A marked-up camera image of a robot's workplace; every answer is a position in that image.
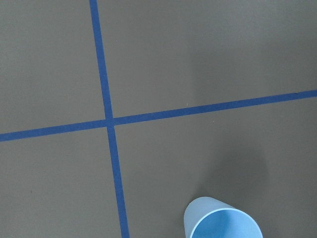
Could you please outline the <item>light blue cup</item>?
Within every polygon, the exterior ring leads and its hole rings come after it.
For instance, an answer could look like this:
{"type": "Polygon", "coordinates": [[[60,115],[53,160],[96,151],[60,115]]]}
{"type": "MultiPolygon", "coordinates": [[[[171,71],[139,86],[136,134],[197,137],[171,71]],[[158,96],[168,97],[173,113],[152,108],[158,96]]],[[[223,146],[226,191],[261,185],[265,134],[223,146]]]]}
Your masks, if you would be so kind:
{"type": "Polygon", "coordinates": [[[184,212],[187,238],[262,238],[256,221],[247,213],[211,197],[199,197],[184,212]]]}

